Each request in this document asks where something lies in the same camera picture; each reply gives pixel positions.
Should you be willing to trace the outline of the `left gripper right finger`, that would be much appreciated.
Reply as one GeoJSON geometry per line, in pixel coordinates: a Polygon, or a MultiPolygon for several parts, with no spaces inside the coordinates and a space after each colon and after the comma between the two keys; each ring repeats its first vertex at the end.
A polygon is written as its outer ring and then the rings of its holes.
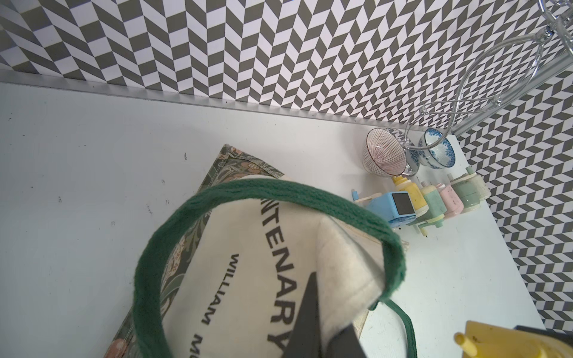
{"type": "Polygon", "coordinates": [[[353,325],[335,335],[326,346],[326,358],[366,358],[353,325]]]}

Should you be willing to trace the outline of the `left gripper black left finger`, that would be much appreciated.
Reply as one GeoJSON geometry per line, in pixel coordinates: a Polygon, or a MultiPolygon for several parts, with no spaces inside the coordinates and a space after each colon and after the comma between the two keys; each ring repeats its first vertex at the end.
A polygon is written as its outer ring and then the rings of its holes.
{"type": "Polygon", "coordinates": [[[310,274],[301,307],[284,358],[319,358],[322,356],[319,301],[316,273],[310,274]]]}

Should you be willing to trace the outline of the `cream tote bag green handles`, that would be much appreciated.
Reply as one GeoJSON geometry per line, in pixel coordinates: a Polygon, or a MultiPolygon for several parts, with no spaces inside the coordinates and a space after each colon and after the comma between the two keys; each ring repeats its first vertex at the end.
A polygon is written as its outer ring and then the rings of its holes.
{"type": "Polygon", "coordinates": [[[152,235],[134,301],[108,357],[282,357],[310,274],[318,285],[322,356],[406,273],[404,246],[374,213],[287,181],[261,159],[223,146],[197,194],[152,235]]]}

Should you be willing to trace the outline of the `blue pencil sharpener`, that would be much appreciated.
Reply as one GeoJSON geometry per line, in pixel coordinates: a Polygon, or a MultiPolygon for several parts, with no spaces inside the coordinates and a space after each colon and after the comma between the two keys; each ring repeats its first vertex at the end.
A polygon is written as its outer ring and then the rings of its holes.
{"type": "Polygon", "coordinates": [[[362,204],[369,212],[381,217],[391,228],[408,225],[416,220],[410,195],[407,192],[376,193],[360,198],[356,190],[352,190],[352,200],[362,204]]]}

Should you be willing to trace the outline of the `pink pencil sharpener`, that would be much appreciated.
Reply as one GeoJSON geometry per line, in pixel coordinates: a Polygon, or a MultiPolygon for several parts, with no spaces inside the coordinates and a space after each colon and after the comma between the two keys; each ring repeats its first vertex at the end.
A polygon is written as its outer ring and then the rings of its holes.
{"type": "Polygon", "coordinates": [[[436,188],[446,206],[445,218],[451,219],[455,216],[459,216],[464,209],[464,204],[452,186],[438,183],[436,188]]]}

